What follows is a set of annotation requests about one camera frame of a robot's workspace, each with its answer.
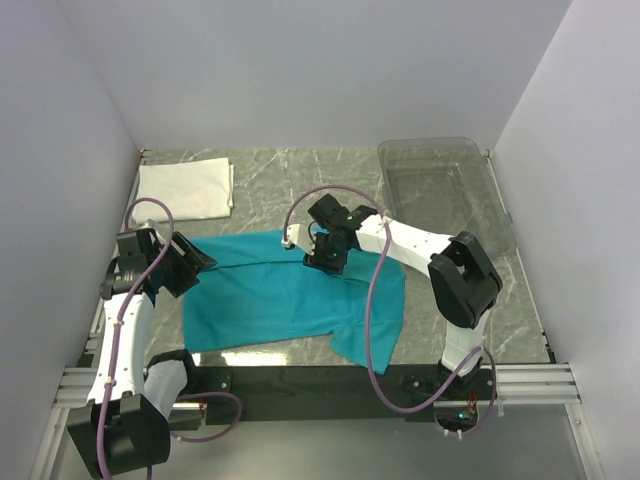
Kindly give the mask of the teal t shirt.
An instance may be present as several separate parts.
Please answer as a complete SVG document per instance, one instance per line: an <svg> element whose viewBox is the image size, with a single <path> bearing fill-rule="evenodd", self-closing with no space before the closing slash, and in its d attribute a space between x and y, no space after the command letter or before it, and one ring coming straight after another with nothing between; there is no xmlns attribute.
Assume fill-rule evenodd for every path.
<svg viewBox="0 0 640 480"><path fill-rule="evenodd" d="M388 259L352 251L342 275L303 265L303 251L285 250L278 230L195 237L214 269L183 297L185 347L191 352L328 334L330 347L364 365L372 352L382 374L403 328L406 275Z"/></svg>

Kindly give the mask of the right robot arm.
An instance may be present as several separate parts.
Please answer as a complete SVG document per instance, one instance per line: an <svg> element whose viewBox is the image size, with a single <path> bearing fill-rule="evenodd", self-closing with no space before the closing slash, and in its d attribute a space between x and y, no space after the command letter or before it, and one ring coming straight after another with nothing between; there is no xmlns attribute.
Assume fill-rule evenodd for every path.
<svg viewBox="0 0 640 480"><path fill-rule="evenodd" d="M466 231L447 236L420 230L366 205L349 210L330 194L308 213L321 231L311 233L300 224L287 223L282 239L284 248L304 251L306 266L340 275L349 252L358 250L389 257L427 277L447 322L439 387L449 398L464 397L476 383L485 326L503 288L479 240Z"/></svg>

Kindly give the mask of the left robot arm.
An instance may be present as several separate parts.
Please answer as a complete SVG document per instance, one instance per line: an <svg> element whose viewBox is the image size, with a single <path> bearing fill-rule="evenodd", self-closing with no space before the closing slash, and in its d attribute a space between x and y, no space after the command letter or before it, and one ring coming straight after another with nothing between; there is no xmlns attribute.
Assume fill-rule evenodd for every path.
<svg viewBox="0 0 640 480"><path fill-rule="evenodd" d="M145 358L156 296L178 298L216 261L181 233L164 239L152 228L120 233L118 254L100 286L105 315L98 372L83 407L71 410L68 432L92 478L152 467L170 453L175 401L193 399L200 378L187 350Z"/></svg>

